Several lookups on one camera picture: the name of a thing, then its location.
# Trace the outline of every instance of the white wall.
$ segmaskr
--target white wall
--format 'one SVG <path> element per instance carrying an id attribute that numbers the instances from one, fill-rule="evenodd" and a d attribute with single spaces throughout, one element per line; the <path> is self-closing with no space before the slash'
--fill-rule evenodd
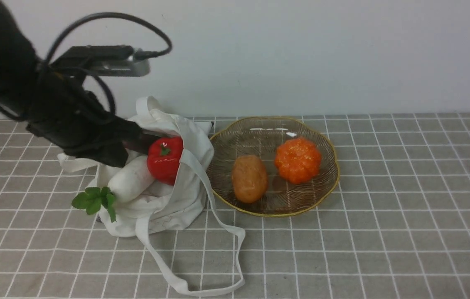
<path id="1" fill-rule="evenodd" d="M 470 110 L 470 0 L 5 3 L 39 55 L 93 12 L 131 13 L 165 31 L 174 51 L 152 60 L 150 75 L 107 79 L 124 116 L 147 95 L 189 115 Z M 99 20 L 59 54 L 87 44 L 164 47 L 138 25 Z"/>

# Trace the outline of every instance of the potato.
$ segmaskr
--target potato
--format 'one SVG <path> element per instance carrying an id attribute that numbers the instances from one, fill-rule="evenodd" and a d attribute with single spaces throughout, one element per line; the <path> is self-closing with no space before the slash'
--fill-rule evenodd
<path id="1" fill-rule="evenodd" d="M 243 203 L 256 202 L 268 189 L 266 167 L 255 155 L 241 156 L 235 160 L 231 181 L 236 198 Z"/>

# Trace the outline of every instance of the radish leaves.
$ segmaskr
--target radish leaves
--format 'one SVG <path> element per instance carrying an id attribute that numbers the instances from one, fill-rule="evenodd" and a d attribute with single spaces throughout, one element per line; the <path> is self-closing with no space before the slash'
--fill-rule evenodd
<path id="1" fill-rule="evenodd" d="M 113 208 L 115 200 L 115 195 L 111 193 L 108 187 L 89 187 L 74 197 L 72 206 L 79 210 L 85 210 L 87 215 L 96 214 L 103 206 L 109 213 L 111 222 L 114 223 L 117 221 L 115 208 Z"/>

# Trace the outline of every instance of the white tote bag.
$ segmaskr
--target white tote bag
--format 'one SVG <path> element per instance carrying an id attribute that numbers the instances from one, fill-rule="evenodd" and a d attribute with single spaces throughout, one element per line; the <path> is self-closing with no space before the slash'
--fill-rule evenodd
<path id="1" fill-rule="evenodd" d="M 179 115 L 162 112 L 159 102 L 154 97 L 140 98 L 136 103 L 137 115 L 129 120 L 144 129 L 162 132 L 183 139 L 183 154 L 176 183 L 168 186 L 154 182 L 136 199 L 114 205 L 117 221 L 112 223 L 109 213 L 103 207 L 98 215 L 107 231 L 115 237 L 138 237 L 157 262 L 161 274 L 168 284 L 180 294 L 196 297 L 219 296 L 231 293 L 244 285 L 240 267 L 239 253 L 246 231 L 233 225 L 226 225 L 218 218 L 211 183 L 205 172 L 209 166 L 214 148 L 207 133 L 211 123 L 196 124 Z M 128 161 L 138 157 L 130 151 Z M 120 168 L 109 167 L 90 159 L 74 159 L 64 154 L 58 155 L 60 165 L 66 172 L 77 172 L 97 166 L 96 178 L 89 187 L 104 187 Z M 150 233 L 163 230 L 186 229 L 203 211 L 209 200 L 212 214 L 223 228 L 237 236 L 235 265 L 240 279 L 234 285 L 217 289 L 190 291 L 186 280 L 174 275 L 150 243 Z"/>

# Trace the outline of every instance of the orange pumpkin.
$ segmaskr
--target orange pumpkin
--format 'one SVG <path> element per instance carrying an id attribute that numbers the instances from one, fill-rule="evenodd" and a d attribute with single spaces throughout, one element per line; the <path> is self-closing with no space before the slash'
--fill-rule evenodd
<path id="1" fill-rule="evenodd" d="M 281 144 L 273 161 L 279 175 L 292 184 L 310 181 L 320 172 L 320 163 L 322 154 L 313 142 L 303 137 Z"/>

